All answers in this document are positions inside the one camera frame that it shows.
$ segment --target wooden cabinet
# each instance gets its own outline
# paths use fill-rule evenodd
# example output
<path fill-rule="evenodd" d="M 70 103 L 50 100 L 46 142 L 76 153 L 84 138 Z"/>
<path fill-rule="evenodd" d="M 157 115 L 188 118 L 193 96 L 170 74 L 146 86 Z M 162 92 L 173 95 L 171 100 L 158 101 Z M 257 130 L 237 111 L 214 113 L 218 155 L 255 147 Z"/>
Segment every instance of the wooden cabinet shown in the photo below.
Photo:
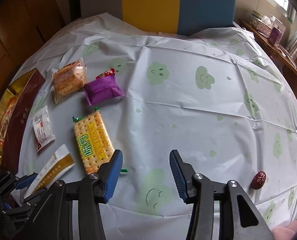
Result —
<path fill-rule="evenodd" d="M 65 26 L 56 0 L 0 4 L 0 89 L 12 71 Z"/>
<path fill-rule="evenodd" d="M 260 33 L 254 29 L 250 24 L 247 22 L 240 20 L 241 27 L 244 27 L 246 30 L 254 33 L 255 41 L 261 46 L 264 52 L 268 56 L 272 56 L 277 60 L 277 62 L 273 61 L 278 69 L 282 72 L 283 76 L 285 77 L 287 83 L 290 85 L 296 99 L 297 99 L 297 67 L 293 64 L 285 55 L 283 55 L 276 47 L 272 46 L 267 38 L 260 35 Z"/>

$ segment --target tissue box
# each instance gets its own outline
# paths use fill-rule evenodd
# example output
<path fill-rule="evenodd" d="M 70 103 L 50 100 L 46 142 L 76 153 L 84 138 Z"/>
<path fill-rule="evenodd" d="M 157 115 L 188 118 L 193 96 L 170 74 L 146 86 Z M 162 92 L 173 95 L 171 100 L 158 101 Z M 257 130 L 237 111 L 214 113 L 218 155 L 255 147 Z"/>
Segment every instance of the tissue box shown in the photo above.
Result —
<path fill-rule="evenodd" d="M 272 31 L 272 29 L 271 29 L 270 27 L 268 27 L 268 25 L 266 25 L 266 24 L 265 24 L 264 22 L 262 22 L 262 21 L 259 21 L 259 23 L 258 23 L 256 29 L 257 29 L 259 32 L 263 33 L 263 34 L 264 34 L 263 36 L 266 37 L 266 38 L 268 38 L 268 37 L 270 36 L 271 31 Z"/>

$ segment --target cracker package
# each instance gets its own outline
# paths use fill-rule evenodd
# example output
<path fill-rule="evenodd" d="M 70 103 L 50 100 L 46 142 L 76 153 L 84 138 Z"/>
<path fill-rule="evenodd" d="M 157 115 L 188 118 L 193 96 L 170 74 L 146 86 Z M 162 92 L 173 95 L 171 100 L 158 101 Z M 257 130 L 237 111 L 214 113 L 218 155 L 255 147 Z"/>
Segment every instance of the cracker package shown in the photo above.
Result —
<path fill-rule="evenodd" d="M 86 117 L 74 118 L 74 132 L 87 174 L 98 171 L 102 163 L 110 161 L 114 148 L 99 109 Z"/>
<path fill-rule="evenodd" d="M 80 58 L 58 70 L 53 75 L 55 103 L 63 97 L 80 90 L 87 83 L 86 67 Z"/>

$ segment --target plastic tablecloth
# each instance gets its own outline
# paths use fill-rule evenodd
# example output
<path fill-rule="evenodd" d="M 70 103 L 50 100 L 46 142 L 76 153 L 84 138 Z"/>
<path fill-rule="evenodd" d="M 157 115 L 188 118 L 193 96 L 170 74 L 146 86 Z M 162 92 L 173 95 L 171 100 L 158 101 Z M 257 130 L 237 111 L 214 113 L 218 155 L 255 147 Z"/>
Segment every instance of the plastic tablecloth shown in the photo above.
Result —
<path fill-rule="evenodd" d="M 39 172 L 62 144 L 76 163 L 62 179 L 86 175 L 72 116 L 93 108 L 83 91 L 56 105 L 52 86 L 52 74 L 80 57 L 89 82 L 113 67 L 125 93 L 97 105 L 128 169 L 113 198 L 100 205 L 107 239 L 185 238 L 192 205 L 178 196 L 169 166 L 172 149 L 213 181 L 238 181 L 269 228 L 297 218 L 297 100 L 253 35 L 235 27 L 183 37 L 146 33 L 109 14 L 66 26 L 14 77 L 37 68 L 46 78 L 30 116 L 47 104 L 56 137 L 37 154 L 28 119 L 18 176 Z M 255 191 L 250 183 L 259 171 L 267 179 Z M 19 202 L 24 190 L 12 192 Z M 73 211 L 78 239 L 76 203 Z M 218 212 L 215 203 L 215 232 Z"/>

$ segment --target snack bag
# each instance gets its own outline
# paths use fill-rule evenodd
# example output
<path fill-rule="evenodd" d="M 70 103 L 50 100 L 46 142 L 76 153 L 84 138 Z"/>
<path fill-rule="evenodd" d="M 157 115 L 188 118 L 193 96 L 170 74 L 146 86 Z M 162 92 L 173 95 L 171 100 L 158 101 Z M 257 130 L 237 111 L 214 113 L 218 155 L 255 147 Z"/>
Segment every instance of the snack bag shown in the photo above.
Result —
<path fill-rule="evenodd" d="M 110 161 L 114 148 L 104 126 L 99 109 L 86 117 L 74 118 L 74 132 L 87 174 L 98 171 Z"/>
<path fill-rule="evenodd" d="M 60 146 L 45 164 L 40 173 L 33 180 L 29 188 L 24 194 L 27 198 L 40 188 L 49 188 L 56 180 L 64 175 L 70 168 L 74 166 L 74 161 L 65 144 Z"/>
<path fill-rule="evenodd" d="M 86 83 L 86 67 L 82 58 L 61 68 L 53 75 L 55 103 L 57 104 L 63 97 L 78 91 Z"/>
<path fill-rule="evenodd" d="M 124 96 L 123 91 L 116 83 L 113 68 L 97 76 L 96 80 L 85 84 L 84 92 L 90 106 L 108 98 Z"/>
<path fill-rule="evenodd" d="M 37 151 L 45 145 L 55 140 L 55 136 L 50 127 L 50 117 L 47 110 L 47 105 L 38 110 L 32 117 L 33 129 L 36 137 Z"/>

